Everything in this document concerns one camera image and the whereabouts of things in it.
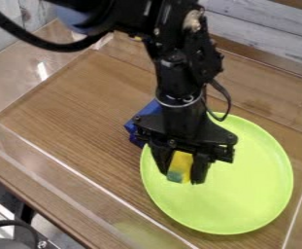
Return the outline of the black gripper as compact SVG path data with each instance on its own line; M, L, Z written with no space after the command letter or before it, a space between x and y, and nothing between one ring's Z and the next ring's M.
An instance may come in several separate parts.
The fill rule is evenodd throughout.
M168 174L175 151L192 155L193 185L205 182L215 161L233 162L237 136L212 121L203 104L177 108L161 106L159 115L144 118L135 135L151 147L153 160L164 175Z

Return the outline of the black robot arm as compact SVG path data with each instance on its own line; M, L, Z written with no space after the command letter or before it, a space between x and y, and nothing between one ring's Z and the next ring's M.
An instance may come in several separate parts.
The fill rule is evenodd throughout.
M135 139L147 143L159 171L171 179L205 182L212 163L233 161L237 136L219 126L207 87L225 98L216 77L224 55L208 31L199 0L47 0L67 26L87 35L115 30L141 38L152 59L159 109L132 118Z

